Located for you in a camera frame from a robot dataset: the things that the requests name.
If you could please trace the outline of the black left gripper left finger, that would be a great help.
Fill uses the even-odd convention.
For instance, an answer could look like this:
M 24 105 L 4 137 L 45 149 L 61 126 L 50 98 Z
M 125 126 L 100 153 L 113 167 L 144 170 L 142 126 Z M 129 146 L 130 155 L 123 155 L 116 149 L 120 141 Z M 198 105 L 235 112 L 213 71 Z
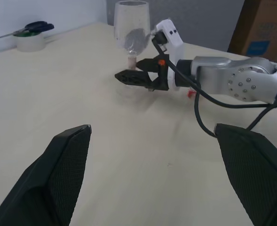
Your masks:
M 82 187 L 91 126 L 53 137 L 0 205 L 0 226 L 69 226 Z

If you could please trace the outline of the clear wine glass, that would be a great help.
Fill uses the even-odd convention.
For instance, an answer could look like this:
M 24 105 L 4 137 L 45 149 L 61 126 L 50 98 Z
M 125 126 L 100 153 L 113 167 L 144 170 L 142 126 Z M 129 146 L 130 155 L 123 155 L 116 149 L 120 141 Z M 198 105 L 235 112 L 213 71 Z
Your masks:
M 114 38 L 127 55 L 127 68 L 136 69 L 137 57 L 150 39 L 149 4 L 142 0 L 123 0 L 115 4 Z

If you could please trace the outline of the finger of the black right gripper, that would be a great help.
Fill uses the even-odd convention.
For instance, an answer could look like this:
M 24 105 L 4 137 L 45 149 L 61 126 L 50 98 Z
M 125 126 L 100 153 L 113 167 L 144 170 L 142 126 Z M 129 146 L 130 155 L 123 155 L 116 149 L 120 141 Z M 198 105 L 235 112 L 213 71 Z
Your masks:
M 145 58 L 136 62 L 136 67 L 144 72 L 158 73 L 160 70 L 160 65 L 158 63 L 159 60 L 159 56 L 154 58 Z
M 158 87 L 158 84 L 150 79 L 148 72 L 144 71 L 126 69 L 115 74 L 114 77 L 123 84 L 130 86 L 145 87 L 147 89 Z

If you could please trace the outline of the brown cardboard box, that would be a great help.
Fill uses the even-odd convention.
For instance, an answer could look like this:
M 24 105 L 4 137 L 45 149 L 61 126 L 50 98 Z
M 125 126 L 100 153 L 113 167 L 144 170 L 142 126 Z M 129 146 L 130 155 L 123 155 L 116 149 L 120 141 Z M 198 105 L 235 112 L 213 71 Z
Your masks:
M 277 62 L 277 0 L 245 0 L 228 52 Z

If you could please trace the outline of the black-handled scissors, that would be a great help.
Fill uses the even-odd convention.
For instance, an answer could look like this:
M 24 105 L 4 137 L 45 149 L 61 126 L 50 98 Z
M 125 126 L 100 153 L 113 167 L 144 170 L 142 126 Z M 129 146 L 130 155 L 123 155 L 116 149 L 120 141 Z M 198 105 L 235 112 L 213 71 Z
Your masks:
M 37 22 L 33 22 L 30 24 L 27 24 L 24 28 L 14 31 L 12 33 L 0 36 L 0 38 L 5 38 L 8 36 L 12 36 L 12 35 L 17 35 L 23 32 L 37 32 L 37 33 L 41 33 L 41 32 L 46 32 L 49 30 L 53 30 L 55 28 L 55 26 L 53 24 L 50 24 L 46 21 L 37 21 Z

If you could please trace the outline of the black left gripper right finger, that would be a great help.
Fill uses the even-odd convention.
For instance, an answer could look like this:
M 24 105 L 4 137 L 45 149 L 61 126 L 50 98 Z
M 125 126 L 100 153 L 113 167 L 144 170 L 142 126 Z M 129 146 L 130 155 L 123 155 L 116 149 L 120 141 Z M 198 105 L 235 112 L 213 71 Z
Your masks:
M 277 148 L 262 134 L 215 127 L 230 183 L 254 226 L 277 226 Z

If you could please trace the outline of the white tape roll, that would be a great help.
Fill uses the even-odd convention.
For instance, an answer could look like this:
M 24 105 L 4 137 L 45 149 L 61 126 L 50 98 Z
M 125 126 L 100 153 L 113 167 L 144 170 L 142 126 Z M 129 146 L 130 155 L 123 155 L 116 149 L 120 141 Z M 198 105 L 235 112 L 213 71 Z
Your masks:
M 37 52 L 46 47 L 44 36 L 40 32 L 23 32 L 14 37 L 16 48 L 20 52 Z

